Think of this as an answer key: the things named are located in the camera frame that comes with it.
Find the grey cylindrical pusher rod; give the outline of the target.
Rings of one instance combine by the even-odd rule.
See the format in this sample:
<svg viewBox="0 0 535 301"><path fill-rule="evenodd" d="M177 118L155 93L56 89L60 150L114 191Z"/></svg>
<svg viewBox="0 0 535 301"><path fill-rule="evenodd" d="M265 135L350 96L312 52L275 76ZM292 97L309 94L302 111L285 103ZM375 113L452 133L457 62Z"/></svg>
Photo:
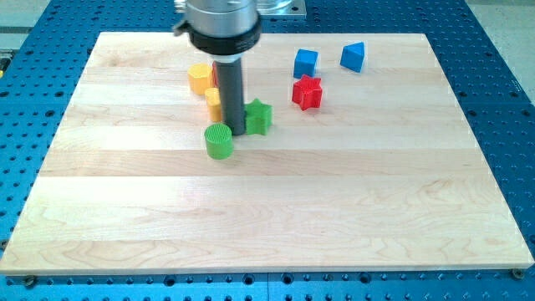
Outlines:
<svg viewBox="0 0 535 301"><path fill-rule="evenodd" d="M217 83L220 94L222 120L232 135L246 133L246 111L243 95L242 61L216 61Z"/></svg>

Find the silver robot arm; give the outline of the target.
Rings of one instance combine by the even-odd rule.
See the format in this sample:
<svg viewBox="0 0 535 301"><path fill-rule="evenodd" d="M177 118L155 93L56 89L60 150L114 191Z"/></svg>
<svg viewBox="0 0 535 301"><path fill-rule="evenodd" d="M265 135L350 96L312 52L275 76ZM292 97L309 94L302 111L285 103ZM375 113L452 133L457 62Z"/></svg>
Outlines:
<svg viewBox="0 0 535 301"><path fill-rule="evenodd" d="M233 135L246 133L242 79L244 53L260 39L262 28L255 0L176 0L182 15L176 36L189 35L191 44L215 63L222 121Z"/></svg>

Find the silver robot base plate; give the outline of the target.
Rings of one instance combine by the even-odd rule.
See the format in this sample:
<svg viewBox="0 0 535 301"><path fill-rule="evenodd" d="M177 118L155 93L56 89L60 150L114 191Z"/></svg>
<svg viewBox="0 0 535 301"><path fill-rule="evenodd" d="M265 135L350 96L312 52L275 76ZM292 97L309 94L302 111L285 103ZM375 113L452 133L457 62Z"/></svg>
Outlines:
<svg viewBox="0 0 535 301"><path fill-rule="evenodd" d="M237 21L253 19L253 8L261 17L285 18L305 17L305 0L175 0L178 13L191 12L197 18L197 11L214 18Z"/></svg>

